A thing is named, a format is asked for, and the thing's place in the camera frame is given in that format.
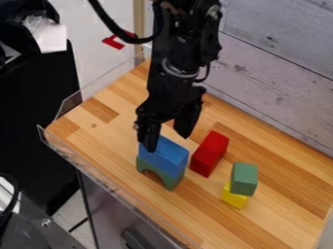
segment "wooden surface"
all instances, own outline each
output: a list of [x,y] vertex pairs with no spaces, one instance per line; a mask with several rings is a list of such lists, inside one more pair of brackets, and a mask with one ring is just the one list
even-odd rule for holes
[[232,0],[224,31],[333,79],[333,0]]
[[333,81],[220,33],[210,92],[333,157]]
[[[126,189],[136,197],[129,201],[169,233],[177,236],[164,219],[203,248],[312,248],[333,203],[333,160],[216,97],[204,97],[190,139],[179,137],[171,123],[162,131],[191,153],[210,130],[230,138],[225,158],[208,179],[187,169],[169,192],[135,170],[132,122],[147,96],[147,72],[148,64],[140,65],[51,124],[47,131],[62,142],[49,135],[50,142],[63,153],[68,153],[65,147],[74,150],[71,160],[102,183]],[[220,201],[234,161],[259,166],[257,192],[242,211]]]

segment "white cloth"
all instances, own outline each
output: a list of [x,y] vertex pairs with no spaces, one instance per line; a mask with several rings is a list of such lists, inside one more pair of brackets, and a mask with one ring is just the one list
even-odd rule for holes
[[42,53],[53,53],[67,50],[67,28],[51,19],[27,17],[23,25],[32,33]]

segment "red tape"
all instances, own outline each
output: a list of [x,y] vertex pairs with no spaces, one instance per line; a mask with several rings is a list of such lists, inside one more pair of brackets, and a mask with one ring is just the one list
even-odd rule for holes
[[[131,37],[135,37],[135,34],[131,33],[131,32],[128,32],[126,31]],[[122,43],[119,43],[117,41],[115,41],[115,39],[117,38],[118,36],[117,35],[112,35],[110,36],[109,38],[104,38],[102,40],[103,43],[105,43],[106,45],[109,45],[111,46],[112,48],[115,48],[117,50],[122,50],[125,45],[122,44]]]

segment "yellow block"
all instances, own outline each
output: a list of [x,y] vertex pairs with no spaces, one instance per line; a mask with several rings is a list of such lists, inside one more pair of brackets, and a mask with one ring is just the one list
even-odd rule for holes
[[230,187],[231,181],[229,181],[222,190],[222,200],[238,209],[244,208],[247,203],[247,196],[231,194]]

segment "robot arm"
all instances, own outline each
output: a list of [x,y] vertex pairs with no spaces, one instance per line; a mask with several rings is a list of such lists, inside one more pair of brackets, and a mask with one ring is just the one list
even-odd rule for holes
[[[103,13],[96,0],[89,1],[110,30],[125,42],[141,44],[153,40],[149,96],[136,109],[134,128],[138,141],[149,152],[155,152],[162,123],[170,120],[174,120],[177,133],[188,138],[200,116],[205,94],[205,88],[195,83],[206,79],[210,62],[218,58],[222,49],[218,41],[220,2],[155,0],[154,34],[133,38]],[[205,67],[206,76],[198,79],[201,67]]]

